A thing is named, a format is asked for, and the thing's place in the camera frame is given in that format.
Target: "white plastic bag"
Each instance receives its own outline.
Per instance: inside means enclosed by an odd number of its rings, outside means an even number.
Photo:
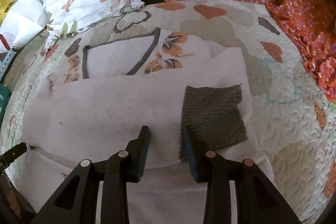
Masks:
[[[0,34],[6,40],[0,43],[0,53],[10,48],[21,50],[46,26],[48,14],[39,0],[18,0],[9,10]]]

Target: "quilted blanket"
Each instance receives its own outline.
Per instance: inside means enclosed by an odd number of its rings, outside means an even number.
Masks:
[[[263,5],[232,0],[150,5],[61,40],[44,57],[40,46],[13,89],[1,127],[0,152],[20,142],[26,105],[40,79],[64,67],[67,73],[60,84],[83,79],[81,70],[75,70],[81,45],[147,34],[155,27],[242,49],[253,103],[248,123],[272,164],[278,190],[301,221],[313,223],[335,190],[336,105],[305,72],[296,46]],[[28,169],[34,170],[26,166],[24,156],[7,169],[24,196],[33,191],[23,181]],[[59,174],[59,182],[70,170]]]

